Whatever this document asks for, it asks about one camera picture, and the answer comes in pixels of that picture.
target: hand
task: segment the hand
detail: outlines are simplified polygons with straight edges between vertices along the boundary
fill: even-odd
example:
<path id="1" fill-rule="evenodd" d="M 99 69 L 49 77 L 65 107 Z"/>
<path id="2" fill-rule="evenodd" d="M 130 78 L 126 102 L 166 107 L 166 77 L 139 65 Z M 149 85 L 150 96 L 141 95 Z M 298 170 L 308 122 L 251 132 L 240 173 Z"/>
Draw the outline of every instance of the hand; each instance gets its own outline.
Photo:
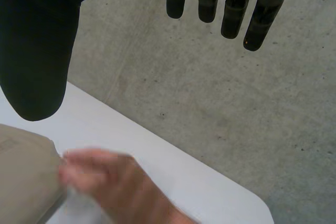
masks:
<path id="1" fill-rule="evenodd" d="M 117 223 L 192 224 L 129 155 L 101 149 L 67 151 L 59 168 L 65 186 L 93 197 Z"/>

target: gray floor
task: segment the gray floor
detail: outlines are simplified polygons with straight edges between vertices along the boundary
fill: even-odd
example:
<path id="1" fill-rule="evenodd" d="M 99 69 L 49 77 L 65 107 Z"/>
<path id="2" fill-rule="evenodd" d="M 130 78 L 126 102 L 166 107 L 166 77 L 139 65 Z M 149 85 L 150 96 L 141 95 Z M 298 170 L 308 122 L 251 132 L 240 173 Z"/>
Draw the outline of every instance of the gray floor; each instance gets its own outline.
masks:
<path id="1" fill-rule="evenodd" d="M 260 196 L 275 223 L 336 223 L 336 0 L 287 0 L 263 47 L 187 0 L 87 0 L 69 80 Z"/>

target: finger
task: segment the finger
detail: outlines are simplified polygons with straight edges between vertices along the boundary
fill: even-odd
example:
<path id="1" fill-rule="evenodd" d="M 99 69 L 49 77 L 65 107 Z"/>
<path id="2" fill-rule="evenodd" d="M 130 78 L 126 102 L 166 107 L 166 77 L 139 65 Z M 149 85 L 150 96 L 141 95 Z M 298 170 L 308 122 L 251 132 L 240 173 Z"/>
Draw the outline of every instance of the finger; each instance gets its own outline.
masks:
<path id="1" fill-rule="evenodd" d="M 119 155 L 99 148 L 85 148 L 68 150 L 63 156 L 70 163 L 106 166 L 113 164 Z"/>
<path id="2" fill-rule="evenodd" d="M 107 181 L 105 173 L 83 169 L 76 165 L 62 165 L 59 168 L 60 182 L 64 186 L 72 186 L 76 190 L 93 194 Z"/>

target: beige bag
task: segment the beige bag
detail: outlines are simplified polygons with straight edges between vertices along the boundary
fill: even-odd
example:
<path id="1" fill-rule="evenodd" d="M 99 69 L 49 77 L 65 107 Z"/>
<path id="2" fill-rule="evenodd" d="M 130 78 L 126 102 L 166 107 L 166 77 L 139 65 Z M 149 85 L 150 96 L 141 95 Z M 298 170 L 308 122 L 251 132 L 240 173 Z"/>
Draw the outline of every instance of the beige bag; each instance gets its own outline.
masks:
<path id="1" fill-rule="evenodd" d="M 0 223 L 45 223 L 66 197 L 46 137 L 0 124 Z"/>

